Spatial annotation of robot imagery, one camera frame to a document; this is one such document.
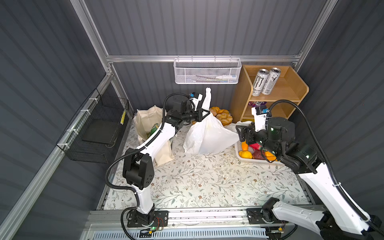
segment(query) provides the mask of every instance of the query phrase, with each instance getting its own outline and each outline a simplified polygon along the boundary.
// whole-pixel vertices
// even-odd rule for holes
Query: dark gray panel
[[[243,63],[243,65],[286,66],[289,63]],[[211,88],[211,106],[228,109],[231,105],[235,84],[176,84],[173,63],[114,63],[116,71],[128,94],[134,110],[148,109],[153,105],[162,107],[171,93],[205,95]]]
[[[383,218],[384,2],[339,1],[299,74],[310,92],[301,103],[354,200]],[[299,142],[313,144],[297,113]]]
[[[293,55],[325,0],[86,0],[110,55]]]
[[[69,1],[1,1],[0,40],[2,222],[105,71]],[[104,169],[64,160],[15,239],[78,239]]]

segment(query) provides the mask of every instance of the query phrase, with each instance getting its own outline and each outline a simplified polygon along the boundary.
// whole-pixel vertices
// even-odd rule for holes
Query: wire basket
[[[177,84],[237,84],[242,65],[239,58],[183,57],[173,67]]]
[[[99,95],[87,110],[83,110],[84,113],[75,127],[67,130],[71,132],[66,142],[57,143],[57,146],[65,152],[69,159],[74,161],[114,162],[127,126],[128,110],[127,99]],[[109,132],[112,136],[109,143],[89,142],[83,139],[94,121],[108,122],[116,126],[112,130],[113,134]]]

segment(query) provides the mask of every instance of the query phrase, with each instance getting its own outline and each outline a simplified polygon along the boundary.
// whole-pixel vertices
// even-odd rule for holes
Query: white mesh basket
[[[239,80],[239,58],[182,57],[175,58],[177,84],[236,84]]]

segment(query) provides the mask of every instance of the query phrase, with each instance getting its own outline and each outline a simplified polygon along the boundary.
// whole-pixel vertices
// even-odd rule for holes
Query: black wire basket
[[[122,141],[129,120],[128,111],[127,99],[99,95],[78,123],[67,130],[70,136],[66,143],[57,143],[57,146],[71,160],[110,164]],[[107,137],[100,141],[100,135]]]

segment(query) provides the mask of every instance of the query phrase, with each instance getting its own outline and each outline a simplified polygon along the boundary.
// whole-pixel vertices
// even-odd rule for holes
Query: plastic tray
[[[270,165],[278,165],[278,166],[285,166],[283,163],[274,161],[272,163],[267,162],[266,160],[261,159],[249,159],[249,158],[242,158],[239,156],[239,149],[241,149],[241,142],[238,141],[235,143],[235,153],[237,158],[240,160],[240,162],[249,162],[249,163],[259,163],[259,164],[270,164]]]

